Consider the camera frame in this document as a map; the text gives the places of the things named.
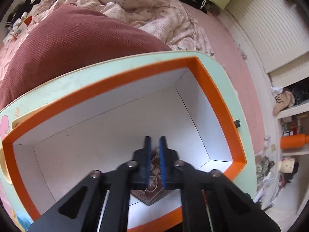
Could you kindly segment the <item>red patterned card box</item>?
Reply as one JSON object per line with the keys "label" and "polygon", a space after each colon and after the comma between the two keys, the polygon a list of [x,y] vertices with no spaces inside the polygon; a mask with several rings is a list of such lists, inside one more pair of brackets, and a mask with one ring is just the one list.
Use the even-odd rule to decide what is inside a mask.
{"label": "red patterned card box", "polygon": [[161,182],[160,155],[157,146],[151,152],[148,186],[145,190],[131,190],[130,205],[144,204],[150,206],[172,192],[173,190],[165,190]]}

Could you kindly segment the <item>mint green lap table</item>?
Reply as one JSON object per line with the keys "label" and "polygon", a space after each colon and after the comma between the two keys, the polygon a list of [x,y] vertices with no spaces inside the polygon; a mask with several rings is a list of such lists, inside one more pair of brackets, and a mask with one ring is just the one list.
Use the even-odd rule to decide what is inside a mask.
{"label": "mint green lap table", "polygon": [[256,193],[243,109],[194,52],[88,66],[6,107],[3,179],[25,231],[242,231]]}

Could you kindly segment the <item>orange cardboard box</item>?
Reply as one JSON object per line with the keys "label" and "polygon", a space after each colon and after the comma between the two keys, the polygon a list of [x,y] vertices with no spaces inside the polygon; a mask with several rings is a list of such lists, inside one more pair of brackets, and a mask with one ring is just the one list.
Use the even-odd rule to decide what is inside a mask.
{"label": "orange cardboard box", "polygon": [[1,182],[15,223],[31,224],[90,171],[128,161],[145,136],[254,191],[244,184],[249,128],[223,67],[199,52],[134,55],[62,75],[1,111]]}

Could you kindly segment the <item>orange cylinder on shelf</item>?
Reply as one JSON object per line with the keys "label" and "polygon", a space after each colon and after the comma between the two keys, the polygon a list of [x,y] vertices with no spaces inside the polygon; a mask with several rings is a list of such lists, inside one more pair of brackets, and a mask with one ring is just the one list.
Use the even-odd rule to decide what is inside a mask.
{"label": "orange cylinder on shelf", "polygon": [[302,148],[309,143],[309,135],[298,134],[293,136],[282,137],[280,140],[281,149]]}

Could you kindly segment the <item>white louvered closet door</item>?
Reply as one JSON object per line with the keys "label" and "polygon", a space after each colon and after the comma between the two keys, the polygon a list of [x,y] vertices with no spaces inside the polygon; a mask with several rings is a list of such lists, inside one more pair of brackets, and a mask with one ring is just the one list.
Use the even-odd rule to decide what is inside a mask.
{"label": "white louvered closet door", "polygon": [[226,10],[241,26],[269,73],[308,54],[308,25],[286,0],[231,0]]}

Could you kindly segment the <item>pink floral duvet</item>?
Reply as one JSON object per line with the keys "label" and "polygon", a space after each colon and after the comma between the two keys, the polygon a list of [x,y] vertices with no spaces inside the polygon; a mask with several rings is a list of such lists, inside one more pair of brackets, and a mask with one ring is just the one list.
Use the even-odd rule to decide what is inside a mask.
{"label": "pink floral duvet", "polygon": [[32,24],[40,23],[66,2],[119,19],[159,38],[172,50],[196,50],[214,56],[204,29],[179,0],[41,0]]}

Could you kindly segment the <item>dark red corduroy pillow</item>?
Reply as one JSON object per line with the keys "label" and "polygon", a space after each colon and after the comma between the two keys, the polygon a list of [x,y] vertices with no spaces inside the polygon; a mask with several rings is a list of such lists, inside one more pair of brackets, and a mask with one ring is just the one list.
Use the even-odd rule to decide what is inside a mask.
{"label": "dark red corduroy pillow", "polygon": [[1,82],[1,108],[31,89],[91,64],[169,51],[157,37],[118,19],[66,3],[26,37]]}

